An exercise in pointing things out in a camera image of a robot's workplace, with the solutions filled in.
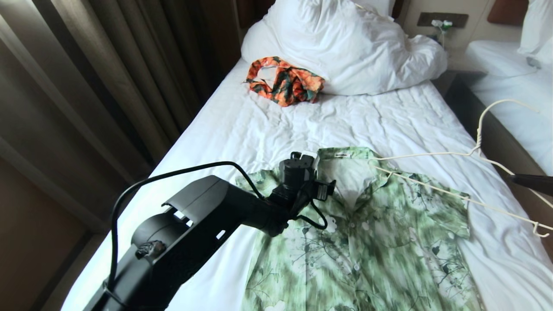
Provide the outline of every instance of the orange floral fabric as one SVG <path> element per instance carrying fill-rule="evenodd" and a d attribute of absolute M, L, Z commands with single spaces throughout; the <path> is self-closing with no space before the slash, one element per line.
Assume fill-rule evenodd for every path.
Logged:
<path fill-rule="evenodd" d="M 264 80 L 255 80 L 263 67 L 277 67 L 272 88 Z M 249 68 L 246 82 L 249 83 L 250 90 L 282 107 L 288 107 L 296 102 L 316 102 L 317 94 L 322 90 L 325 79 L 273 56 L 254 61 Z"/>

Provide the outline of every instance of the wall socket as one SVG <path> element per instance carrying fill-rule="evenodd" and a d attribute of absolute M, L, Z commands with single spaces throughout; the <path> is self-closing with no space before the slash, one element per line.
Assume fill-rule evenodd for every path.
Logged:
<path fill-rule="evenodd" d="M 432 26 L 432 20 L 449 20 L 453 22 L 453 26 L 455 28 L 464 28 L 467 24 L 468 20 L 468 14 L 457 14 L 457 13 L 429 13 L 429 12 L 422 12 L 419 16 L 419 21 L 417 22 L 417 26 L 420 27 L 433 27 Z"/>

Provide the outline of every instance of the pillow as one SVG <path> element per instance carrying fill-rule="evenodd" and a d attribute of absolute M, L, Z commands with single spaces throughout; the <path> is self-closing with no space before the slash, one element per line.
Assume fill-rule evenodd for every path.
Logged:
<path fill-rule="evenodd" d="M 553 1 L 530 0 L 524 17 L 519 53 L 535 55 L 553 36 Z"/>
<path fill-rule="evenodd" d="M 380 16 L 392 16 L 395 0 L 351 0 L 365 9 L 374 8 Z"/>
<path fill-rule="evenodd" d="M 430 38 L 408 39 L 401 27 L 350 0 L 276 0 L 242 43 L 252 63 L 279 56 L 325 78 L 323 92 L 379 94 L 437 78 L 447 55 Z"/>

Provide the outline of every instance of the mattress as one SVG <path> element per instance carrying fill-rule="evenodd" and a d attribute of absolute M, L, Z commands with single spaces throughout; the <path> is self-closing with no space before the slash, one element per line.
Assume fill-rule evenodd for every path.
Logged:
<path fill-rule="evenodd" d="M 488 72 L 481 77 L 466 77 L 465 83 L 480 101 L 489 106 L 502 99 L 527 103 L 539 112 L 514 103 L 492 108 L 491 113 L 549 176 L 553 175 L 553 72 L 526 64 L 517 53 L 519 43 L 471 42 L 468 59 Z"/>
<path fill-rule="evenodd" d="M 248 64 L 240 60 L 152 175 L 219 160 L 246 171 L 272 168 L 291 151 L 364 146 L 382 156 L 458 151 L 474 145 L 429 82 L 378 96 L 322 95 L 318 103 L 282 108 L 248 90 Z M 405 158 L 392 164 L 427 174 L 476 200 L 526 217 L 494 168 L 477 158 Z M 149 184 L 119 218 L 119 259 L 135 228 L 163 212 L 160 205 L 188 183 L 214 174 L 231 182 L 239 175 L 219 167 Z M 341 192 L 359 189 L 341 189 Z M 459 247 L 488 310 L 551 310 L 552 265 L 528 223 L 469 204 L 471 238 Z M 240 310 L 256 229 L 241 226 L 177 292 L 168 310 Z M 82 309 L 109 272 L 110 236 L 76 280 L 63 310 Z"/>

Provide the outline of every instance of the curtain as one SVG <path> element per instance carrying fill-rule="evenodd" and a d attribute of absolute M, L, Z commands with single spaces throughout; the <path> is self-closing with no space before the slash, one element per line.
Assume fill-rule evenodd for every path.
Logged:
<path fill-rule="evenodd" d="M 2 0 L 0 157 L 105 232 L 238 58 L 231 0 Z"/>

